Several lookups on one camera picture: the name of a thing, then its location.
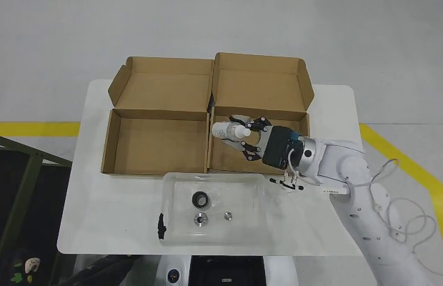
brown cardboard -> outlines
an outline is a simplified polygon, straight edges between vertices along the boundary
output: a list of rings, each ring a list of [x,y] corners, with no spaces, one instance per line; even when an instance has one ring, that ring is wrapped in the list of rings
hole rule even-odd
[[[215,58],[212,94],[215,106],[211,124],[228,115],[265,116],[272,124],[310,135],[306,110],[314,92],[304,60],[277,56],[218,53]],[[261,160],[248,162],[234,148],[209,138],[211,170],[283,174]]]
[[[214,62],[130,57],[109,87],[101,172],[206,172]]]

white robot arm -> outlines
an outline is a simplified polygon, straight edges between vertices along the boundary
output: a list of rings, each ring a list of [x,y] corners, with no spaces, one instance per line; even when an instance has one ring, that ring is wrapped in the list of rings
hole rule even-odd
[[[231,116],[230,120],[259,133],[255,145],[225,141],[243,152],[246,159],[261,158],[263,163],[280,169],[291,167],[293,173],[310,178],[313,184],[346,190],[344,194],[331,194],[331,203],[380,286],[433,285],[411,248],[402,243],[405,227],[385,188],[372,184],[369,165],[359,145],[302,137],[286,127],[272,126],[263,117],[251,120]],[[295,188],[293,182],[280,182]]]

white tabletop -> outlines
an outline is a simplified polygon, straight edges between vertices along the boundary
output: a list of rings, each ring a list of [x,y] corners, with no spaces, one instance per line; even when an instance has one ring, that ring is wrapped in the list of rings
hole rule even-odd
[[[101,159],[111,80],[90,83],[64,204],[58,249],[66,254],[137,255],[361,255],[339,221],[327,194],[307,186],[276,197],[267,209],[271,247],[163,246],[157,236],[161,178],[102,174]],[[362,144],[354,94],[346,86],[314,86],[309,107],[311,136]]]

metal nut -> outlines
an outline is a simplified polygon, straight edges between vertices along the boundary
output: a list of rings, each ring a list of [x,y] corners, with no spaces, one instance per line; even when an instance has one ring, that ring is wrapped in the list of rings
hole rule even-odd
[[[232,220],[233,219],[233,214],[231,212],[225,212],[223,215],[225,220]]]
[[[194,216],[194,224],[198,227],[203,227],[209,223],[209,218],[207,217],[207,214],[204,214],[203,212],[198,212]]]

cardboard box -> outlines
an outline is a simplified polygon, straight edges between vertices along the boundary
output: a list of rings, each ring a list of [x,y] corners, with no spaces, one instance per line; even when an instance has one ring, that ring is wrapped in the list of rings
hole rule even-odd
[[[310,135],[307,108],[314,91],[302,59],[218,53],[212,94],[211,124],[227,121],[233,114],[264,116],[274,125]],[[246,140],[250,144],[258,140],[252,135]],[[216,171],[283,174],[261,160],[246,161],[243,154],[213,136],[209,136],[208,165]]]
[[[130,57],[109,87],[101,172],[206,172],[214,61]]]

